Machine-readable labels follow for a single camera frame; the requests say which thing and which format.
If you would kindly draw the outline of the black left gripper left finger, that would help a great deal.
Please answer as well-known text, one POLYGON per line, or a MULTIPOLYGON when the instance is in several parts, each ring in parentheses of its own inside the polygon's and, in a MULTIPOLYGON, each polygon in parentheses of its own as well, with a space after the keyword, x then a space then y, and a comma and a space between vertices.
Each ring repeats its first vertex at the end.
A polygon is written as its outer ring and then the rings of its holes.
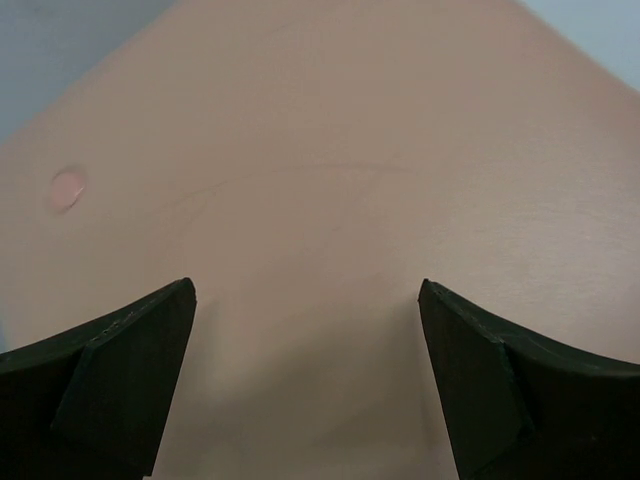
POLYGON ((2 478, 151 476, 195 310, 183 278, 3 353, 2 478))

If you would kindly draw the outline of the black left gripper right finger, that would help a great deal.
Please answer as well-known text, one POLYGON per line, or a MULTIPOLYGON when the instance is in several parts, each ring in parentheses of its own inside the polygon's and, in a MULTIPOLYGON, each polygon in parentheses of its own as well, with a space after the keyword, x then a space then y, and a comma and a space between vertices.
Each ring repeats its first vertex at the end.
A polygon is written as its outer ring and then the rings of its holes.
POLYGON ((461 479, 636 479, 639 367, 424 280, 424 337, 461 479))

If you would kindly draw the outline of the pink suitcase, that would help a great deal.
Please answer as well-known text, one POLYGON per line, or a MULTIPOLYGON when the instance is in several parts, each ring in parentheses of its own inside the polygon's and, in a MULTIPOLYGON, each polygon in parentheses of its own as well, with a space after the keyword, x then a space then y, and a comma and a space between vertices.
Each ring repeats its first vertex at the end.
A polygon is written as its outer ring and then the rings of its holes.
POLYGON ((439 282, 639 359, 639 96, 513 1, 183 1, 1 148, 16 348, 192 279, 158 479, 451 479, 439 282))

